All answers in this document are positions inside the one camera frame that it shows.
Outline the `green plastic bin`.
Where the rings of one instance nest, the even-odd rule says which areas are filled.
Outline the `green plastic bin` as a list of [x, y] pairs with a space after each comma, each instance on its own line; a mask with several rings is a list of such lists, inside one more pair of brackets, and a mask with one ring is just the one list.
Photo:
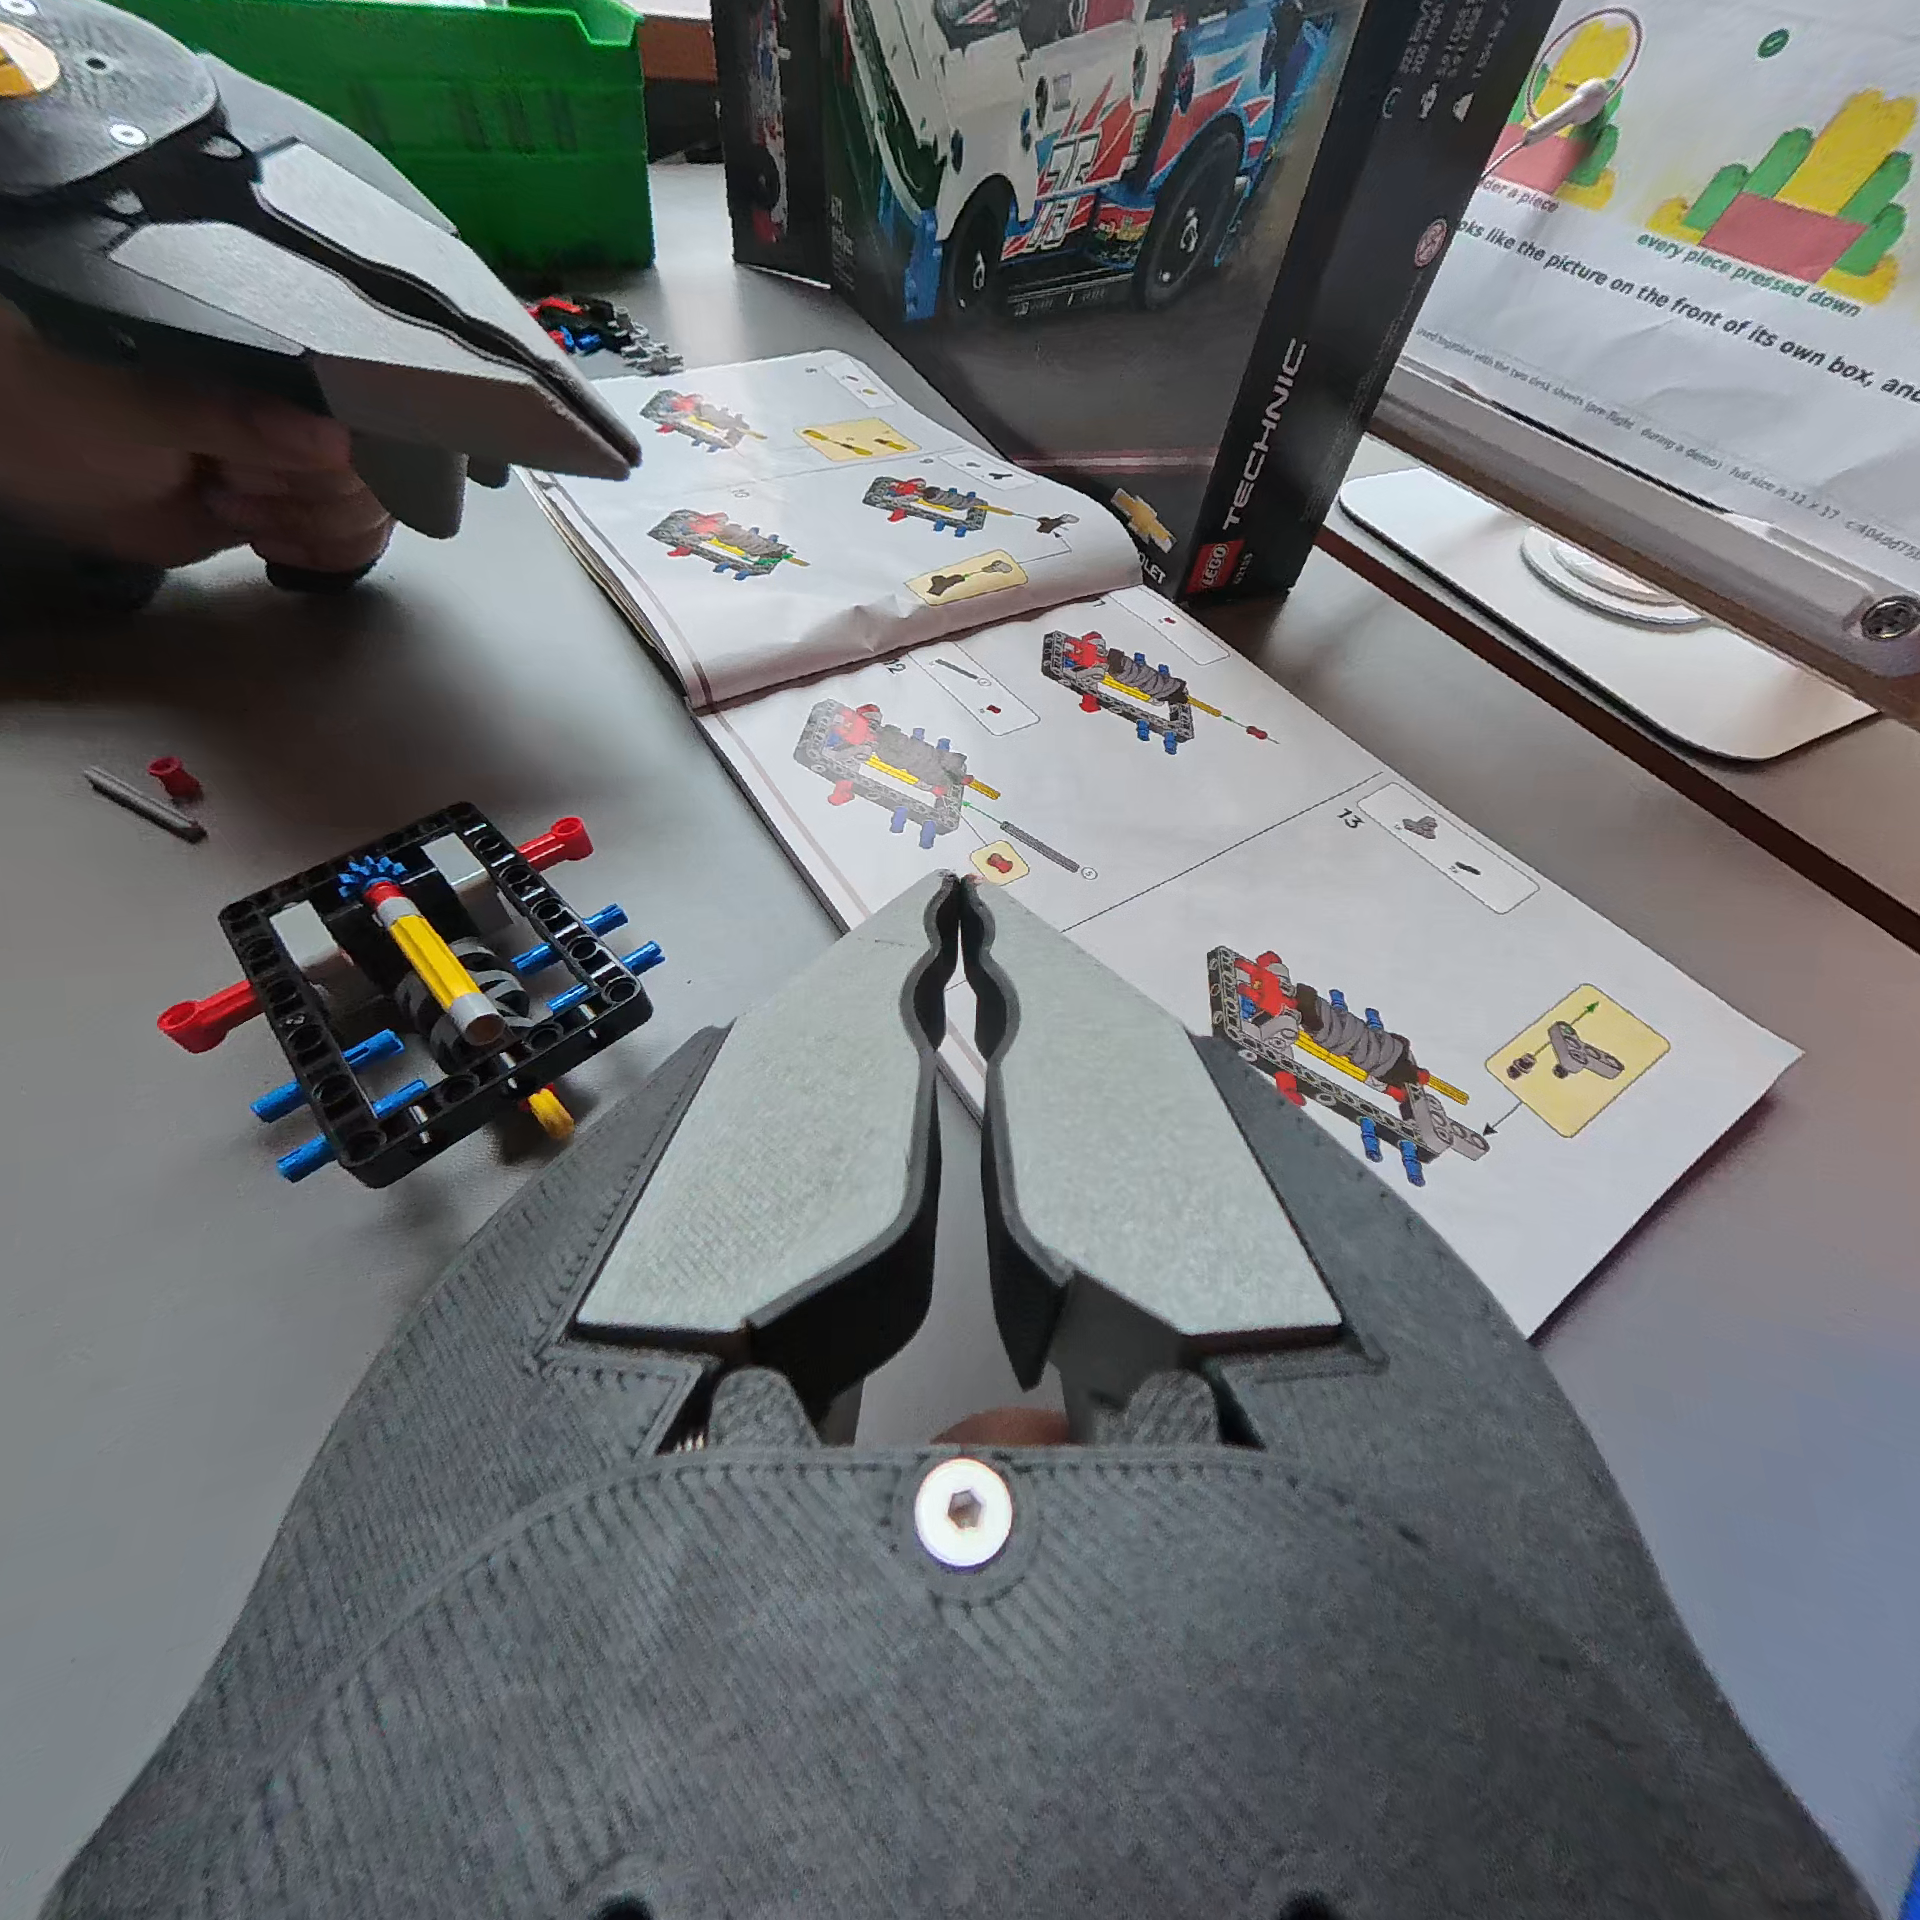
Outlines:
[[500, 273], [657, 256], [641, 18], [618, 3], [128, 3], [384, 152]]

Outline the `silver computer monitor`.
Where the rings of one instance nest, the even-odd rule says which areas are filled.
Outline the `silver computer monitor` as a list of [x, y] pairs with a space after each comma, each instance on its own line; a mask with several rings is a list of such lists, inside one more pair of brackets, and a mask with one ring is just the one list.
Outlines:
[[1918, 692], [1918, 7], [1561, 5], [1343, 517], [1652, 729]]

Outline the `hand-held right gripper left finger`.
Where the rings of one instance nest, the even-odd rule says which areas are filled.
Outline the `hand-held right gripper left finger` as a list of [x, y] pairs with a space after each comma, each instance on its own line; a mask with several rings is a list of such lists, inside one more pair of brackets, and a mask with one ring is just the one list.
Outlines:
[[731, 1027], [581, 1332], [778, 1373], [813, 1419], [901, 1355], [933, 1298], [960, 904], [918, 879]]

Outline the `black frame lego assembly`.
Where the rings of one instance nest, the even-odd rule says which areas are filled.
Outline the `black frame lego assembly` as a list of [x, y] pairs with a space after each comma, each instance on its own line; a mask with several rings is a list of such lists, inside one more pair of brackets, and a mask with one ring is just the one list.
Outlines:
[[517, 1112], [569, 1141], [562, 1078], [652, 1018], [643, 978], [665, 960], [618, 953], [623, 907], [583, 913], [551, 882], [593, 851], [578, 818], [519, 842], [449, 804], [225, 907], [241, 978], [156, 1031], [207, 1055], [266, 1024], [285, 1080], [253, 1116], [312, 1129], [277, 1162], [288, 1184], [336, 1167], [392, 1188]]

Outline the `pile of loose lego pieces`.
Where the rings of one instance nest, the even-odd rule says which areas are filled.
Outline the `pile of loose lego pieces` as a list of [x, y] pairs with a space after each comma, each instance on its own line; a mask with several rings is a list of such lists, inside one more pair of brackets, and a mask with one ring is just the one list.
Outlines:
[[526, 305], [528, 318], [570, 358], [612, 357], [643, 376], [684, 372], [684, 358], [618, 303], [601, 297], [546, 297]]

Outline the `person's left hand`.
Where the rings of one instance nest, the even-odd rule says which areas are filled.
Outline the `person's left hand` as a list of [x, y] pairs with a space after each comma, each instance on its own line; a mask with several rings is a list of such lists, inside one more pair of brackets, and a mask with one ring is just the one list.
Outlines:
[[377, 564], [394, 530], [334, 420], [68, 357], [11, 305], [2, 508], [30, 551], [156, 567], [249, 548], [348, 575]]

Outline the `lego instruction booklet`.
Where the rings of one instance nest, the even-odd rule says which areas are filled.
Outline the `lego instruction booklet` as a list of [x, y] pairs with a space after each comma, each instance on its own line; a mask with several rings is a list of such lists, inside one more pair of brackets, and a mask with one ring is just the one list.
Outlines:
[[1537, 1332], [1802, 1053], [1140, 585], [838, 351], [599, 387], [528, 473], [835, 920], [1004, 891], [1317, 1120]]

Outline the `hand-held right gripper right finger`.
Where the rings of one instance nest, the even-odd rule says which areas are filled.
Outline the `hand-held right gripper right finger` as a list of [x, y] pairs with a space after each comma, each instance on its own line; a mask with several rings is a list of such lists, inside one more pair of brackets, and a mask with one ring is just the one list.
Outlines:
[[1090, 1443], [1159, 1374], [1340, 1339], [1189, 1028], [1009, 889], [962, 885], [997, 1327]]

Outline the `grey lego axle rod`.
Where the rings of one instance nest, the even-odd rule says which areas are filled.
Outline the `grey lego axle rod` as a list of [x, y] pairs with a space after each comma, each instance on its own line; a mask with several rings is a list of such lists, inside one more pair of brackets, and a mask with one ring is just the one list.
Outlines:
[[119, 807], [121, 810], [155, 824], [167, 835], [179, 839], [186, 845], [203, 845], [208, 837], [207, 826], [191, 812], [182, 810], [179, 804], [164, 800], [156, 795], [147, 792], [141, 786], [124, 781], [122, 777], [102, 768], [102, 767], [85, 767], [83, 781], [87, 786], [108, 804]]

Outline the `black lego set box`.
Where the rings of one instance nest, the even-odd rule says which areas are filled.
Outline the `black lego set box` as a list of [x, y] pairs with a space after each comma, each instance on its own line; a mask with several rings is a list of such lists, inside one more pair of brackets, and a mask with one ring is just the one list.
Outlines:
[[828, 283], [1164, 595], [1285, 595], [1558, 10], [712, 5], [735, 256]]

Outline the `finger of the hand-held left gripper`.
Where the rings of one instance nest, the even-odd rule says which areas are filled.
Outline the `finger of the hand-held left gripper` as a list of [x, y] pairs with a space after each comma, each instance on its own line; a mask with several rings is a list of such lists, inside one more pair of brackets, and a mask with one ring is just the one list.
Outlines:
[[321, 351], [342, 418], [493, 464], [636, 464], [641, 442], [493, 269], [433, 212], [294, 140], [257, 165], [265, 231], [392, 318]]
[[311, 224], [246, 204], [227, 218], [128, 231], [108, 260], [232, 325], [298, 348], [326, 408], [403, 442], [555, 473], [623, 478], [643, 458], [623, 416], [583, 381], [468, 248], [426, 246], [453, 290], [341, 251]]

